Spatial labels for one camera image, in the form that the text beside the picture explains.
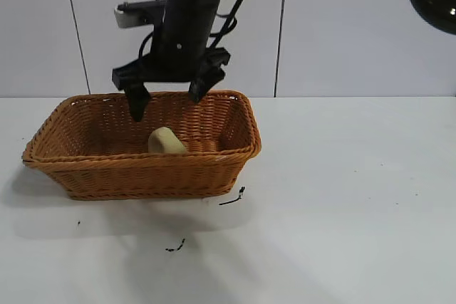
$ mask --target black cable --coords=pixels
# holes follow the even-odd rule
[[[228,18],[229,14],[217,14],[217,17],[220,17],[220,18]],[[214,38],[214,37],[217,37],[218,35],[223,35],[223,36],[226,36],[228,33],[230,33],[231,31],[233,31],[237,26],[237,18],[234,17],[233,20],[232,20],[232,23],[231,25],[228,27],[228,29],[226,30],[226,32],[222,33],[222,30],[220,30],[219,32],[214,32],[214,33],[211,33],[209,35],[210,38]]]
[[[241,187],[241,189],[239,190],[239,196],[237,197],[237,199],[233,199],[228,202],[219,203],[219,206],[224,206],[225,204],[231,204],[234,202],[238,202],[242,198],[242,195],[244,195],[244,190],[245,190],[245,187]]]
[[[180,251],[181,248],[184,246],[184,243],[185,243],[185,239],[182,239],[182,241],[180,242],[179,247],[177,247],[177,248],[166,248],[165,250],[168,251],[168,252],[177,252],[177,251]]]
[[[215,39],[211,43],[211,45],[209,47],[210,49],[216,48],[217,44],[222,40],[223,36],[225,36],[227,34],[229,25],[233,21],[234,16],[236,15],[237,10],[239,10],[239,7],[241,6],[242,2],[243,2],[243,0],[236,0],[236,2],[233,5],[233,8],[229,12],[227,19],[225,20],[225,22],[222,26],[222,29],[219,31],[219,33],[217,34],[217,37],[215,37]]]
[[[147,42],[154,36],[154,31],[152,30],[151,33],[149,33],[144,40],[141,43],[140,50],[138,51],[138,62],[141,64],[143,60],[143,53],[144,53],[144,48]]]

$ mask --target yellow sponge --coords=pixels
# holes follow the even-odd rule
[[[157,128],[147,142],[149,153],[187,153],[187,148],[168,127]]]

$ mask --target white table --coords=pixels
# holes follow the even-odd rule
[[[456,98],[253,99],[231,194],[104,202],[21,166],[59,101],[0,99],[2,303],[455,302]]]

